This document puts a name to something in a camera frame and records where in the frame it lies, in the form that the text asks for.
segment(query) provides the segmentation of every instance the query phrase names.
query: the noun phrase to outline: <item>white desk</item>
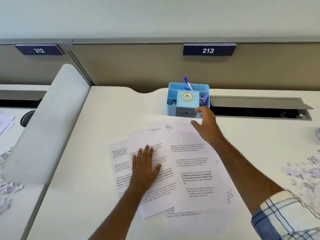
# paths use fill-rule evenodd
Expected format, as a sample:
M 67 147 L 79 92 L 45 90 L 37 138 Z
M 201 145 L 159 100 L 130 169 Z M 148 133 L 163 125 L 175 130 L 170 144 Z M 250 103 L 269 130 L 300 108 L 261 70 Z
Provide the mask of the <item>white desk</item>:
M 19 90 L 19 91 L 47 91 L 50 86 L 43 85 L 1 85 L 0 90 Z M 20 119 L 27 112 L 34 109 L 24 108 L 1 108 L 4 114 L 14 116 L 15 125 L 0 136 L 0 152 L 8 147 L 14 147 L 21 136 L 24 127 L 20 125 Z M 12 195 L 11 207 L 0 215 L 0 239 L 18 240 L 25 239 L 25 230 L 30 229 L 30 218 L 38 210 L 40 204 L 37 204 L 39 198 L 43 197 L 44 184 L 24 185 L 23 189 Z
M 314 108 L 313 121 L 222 118 L 223 134 L 259 170 L 285 189 L 293 189 L 282 173 L 286 162 L 320 156 L 320 92 L 210 89 L 210 95 L 301 97 Z M 147 122 L 166 116 L 167 89 L 140 94 L 124 87 L 92 87 L 28 236 L 29 240 L 88 239 L 116 205 L 108 145 Z M 251 215 L 242 213 L 215 239 L 259 239 Z M 136 214 L 127 239 L 165 239 L 163 218 L 141 220 Z M 175 239 L 212 237 L 174 236 Z

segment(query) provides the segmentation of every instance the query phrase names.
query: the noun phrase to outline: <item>left hand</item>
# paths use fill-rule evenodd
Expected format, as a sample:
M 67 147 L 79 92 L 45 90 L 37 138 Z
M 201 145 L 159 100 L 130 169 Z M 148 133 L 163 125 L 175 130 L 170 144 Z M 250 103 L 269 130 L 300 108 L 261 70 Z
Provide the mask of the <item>left hand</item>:
M 153 148 L 146 145 L 142 153 L 142 149 L 139 149 L 138 155 L 134 155 L 132 158 L 132 176 L 128 190 L 138 194 L 141 198 L 148 189 L 152 186 L 156 180 L 161 164 L 158 164 L 152 172 L 152 153 Z

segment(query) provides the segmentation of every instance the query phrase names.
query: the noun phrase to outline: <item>hand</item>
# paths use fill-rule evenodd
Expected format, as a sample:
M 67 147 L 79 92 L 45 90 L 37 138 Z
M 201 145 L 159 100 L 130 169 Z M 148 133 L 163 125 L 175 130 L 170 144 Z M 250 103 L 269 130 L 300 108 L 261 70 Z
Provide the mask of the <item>hand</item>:
M 149 153 L 148 150 L 149 145 L 146 145 L 143 154 L 140 148 L 138 155 L 132 158 L 132 176 L 128 190 L 138 194 L 141 198 L 156 180 L 161 167 L 161 164 L 158 164 L 152 172 L 153 148 L 150 148 Z
M 198 107 L 195 109 L 197 113 L 202 113 L 202 125 L 197 121 L 192 120 L 191 124 L 197 130 L 199 135 L 208 142 L 212 147 L 214 147 L 217 142 L 224 140 L 224 136 L 216 123 L 216 117 L 214 113 L 207 106 Z

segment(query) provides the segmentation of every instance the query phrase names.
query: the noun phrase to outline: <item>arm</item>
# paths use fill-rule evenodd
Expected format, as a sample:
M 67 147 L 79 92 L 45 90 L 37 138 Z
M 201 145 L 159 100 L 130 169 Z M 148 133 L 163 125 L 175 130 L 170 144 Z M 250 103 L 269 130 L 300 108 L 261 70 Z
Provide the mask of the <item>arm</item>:
M 132 158 L 132 176 L 130 185 L 113 211 L 90 237 L 90 240 L 102 239 L 125 239 L 138 209 L 140 201 L 146 191 L 156 180 L 161 164 L 158 164 L 152 172 L 152 153 L 147 145 L 142 154 L 139 149 L 138 155 Z
M 213 112 L 206 106 L 196 109 L 203 113 L 202 125 L 191 121 L 200 136 L 218 153 L 243 201 L 251 214 L 272 195 L 284 189 L 256 169 L 222 135 Z

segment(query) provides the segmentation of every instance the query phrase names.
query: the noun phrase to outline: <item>white divider panel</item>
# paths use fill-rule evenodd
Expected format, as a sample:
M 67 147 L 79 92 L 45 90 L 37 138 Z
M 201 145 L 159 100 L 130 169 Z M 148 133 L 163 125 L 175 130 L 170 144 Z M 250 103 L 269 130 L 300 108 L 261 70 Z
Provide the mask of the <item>white divider panel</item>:
M 62 66 L 6 160 L 7 181 L 50 183 L 89 90 L 72 65 Z

